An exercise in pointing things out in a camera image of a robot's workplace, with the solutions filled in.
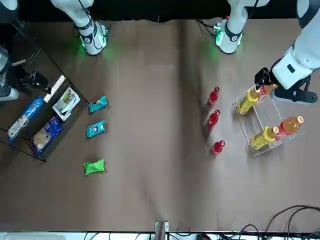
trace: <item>black background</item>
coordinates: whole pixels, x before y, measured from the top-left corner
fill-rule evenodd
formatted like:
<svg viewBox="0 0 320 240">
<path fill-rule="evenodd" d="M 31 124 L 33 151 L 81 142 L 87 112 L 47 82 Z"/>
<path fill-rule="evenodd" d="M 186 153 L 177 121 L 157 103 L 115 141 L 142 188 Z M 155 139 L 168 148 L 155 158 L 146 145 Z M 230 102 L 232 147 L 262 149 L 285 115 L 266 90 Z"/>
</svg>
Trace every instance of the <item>black background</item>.
<svg viewBox="0 0 320 240">
<path fill-rule="evenodd" d="M 254 19 L 296 18 L 297 0 L 270 0 L 256 8 Z M 230 14 L 227 0 L 95 0 L 90 12 L 109 21 L 225 18 Z M 28 22 L 70 21 L 50 0 L 20 0 L 19 17 Z"/>
</svg>

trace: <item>clear acrylic rack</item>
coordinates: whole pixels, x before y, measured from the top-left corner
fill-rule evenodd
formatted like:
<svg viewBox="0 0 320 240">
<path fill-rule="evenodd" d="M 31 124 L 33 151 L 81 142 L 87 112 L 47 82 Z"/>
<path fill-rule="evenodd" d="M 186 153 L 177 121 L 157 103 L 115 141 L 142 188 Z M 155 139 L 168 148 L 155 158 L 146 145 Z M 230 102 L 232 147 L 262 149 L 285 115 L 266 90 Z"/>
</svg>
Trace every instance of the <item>clear acrylic rack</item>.
<svg viewBox="0 0 320 240">
<path fill-rule="evenodd" d="M 282 120 L 290 116 L 297 116 L 294 103 L 273 99 L 270 94 L 265 95 L 259 102 L 254 104 L 245 115 L 241 115 L 238 113 L 237 104 L 243 96 L 235 99 L 232 104 L 249 145 L 251 137 L 261 132 L 265 127 L 277 127 Z M 296 133 L 269 143 L 259 150 L 250 147 L 250 151 L 256 157 L 304 133 L 305 127 L 301 125 Z"/>
</svg>

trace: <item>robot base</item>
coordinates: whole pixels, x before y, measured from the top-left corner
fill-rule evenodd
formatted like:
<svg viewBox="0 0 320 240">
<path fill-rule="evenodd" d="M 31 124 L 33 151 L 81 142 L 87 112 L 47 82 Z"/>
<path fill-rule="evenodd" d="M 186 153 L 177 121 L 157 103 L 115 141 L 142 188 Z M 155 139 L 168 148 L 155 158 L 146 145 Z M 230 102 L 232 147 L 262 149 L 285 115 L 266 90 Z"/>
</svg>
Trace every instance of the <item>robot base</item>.
<svg viewBox="0 0 320 240">
<path fill-rule="evenodd" d="M 227 20 L 224 19 L 219 24 L 219 26 L 221 26 L 221 32 L 219 36 L 216 37 L 215 44 L 218 46 L 218 48 L 222 52 L 226 54 L 232 54 L 236 51 L 237 47 L 240 45 L 242 35 L 237 39 L 237 41 L 231 41 L 226 34 L 226 28 L 225 28 L 226 23 L 227 23 Z"/>
<path fill-rule="evenodd" d="M 108 34 L 109 34 L 109 30 L 106 28 L 105 25 L 97 21 L 94 21 L 94 24 L 96 25 L 97 31 L 96 31 L 96 34 L 93 36 L 93 39 L 91 42 L 87 42 L 86 38 L 83 39 L 83 37 L 80 36 L 82 45 L 85 51 L 90 56 L 95 56 L 99 54 L 107 46 L 107 40 L 108 40 Z"/>
</svg>

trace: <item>green snack package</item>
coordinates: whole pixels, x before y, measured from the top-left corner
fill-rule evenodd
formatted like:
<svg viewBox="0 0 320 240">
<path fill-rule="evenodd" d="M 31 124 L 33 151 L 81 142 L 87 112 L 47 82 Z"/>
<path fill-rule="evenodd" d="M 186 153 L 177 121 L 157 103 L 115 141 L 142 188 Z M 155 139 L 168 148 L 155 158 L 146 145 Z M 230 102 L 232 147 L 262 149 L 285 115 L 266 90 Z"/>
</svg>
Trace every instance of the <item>green snack package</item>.
<svg viewBox="0 0 320 240">
<path fill-rule="evenodd" d="M 87 176 L 90 173 L 103 172 L 105 170 L 104 161 L 105 161 L 104 159 L 101 159 L 101 160 L 99 160 L 97 162 L 85 162 L 85 163 L 83 163 L 84 170 L 85 170 L 84 175 Z"/>
</svg>

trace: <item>candy wrapper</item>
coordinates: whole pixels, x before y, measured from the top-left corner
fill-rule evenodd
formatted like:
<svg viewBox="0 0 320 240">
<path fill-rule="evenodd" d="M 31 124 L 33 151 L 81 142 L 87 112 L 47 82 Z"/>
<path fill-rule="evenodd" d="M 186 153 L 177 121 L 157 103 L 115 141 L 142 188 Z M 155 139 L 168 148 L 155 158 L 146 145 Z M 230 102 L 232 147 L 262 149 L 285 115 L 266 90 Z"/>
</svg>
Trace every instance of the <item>candy wrapper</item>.
<svg viewBox="0 0 320 240">
<path fill-rule="evenodd" d="M 86 128 L 86 137 L 92 138 L 100 133 L 103 133 L 105 131 L 104 127 L 105 121 L 99 121 L 93 125 L 90 125 Z"/>
<path fill-rule="evenodd" d="M 100 99 L 98 101 L 96 101 L 95 103 L 90 103 L 89 104 L 89 113 L 92 114 L 95 111 L 102 109 L 104 107 L 107 106 L 107 98 L 106 96 L 102 96 L 100 97 Z"/>
<path fill-rule="evenodd" d="M 88 174 L 94 172 L 103 172 L 105 170 L 104 160 L 101 159 L 97 162 L 84 162 L 84 175 L 87 176 Z"/>
</svg>

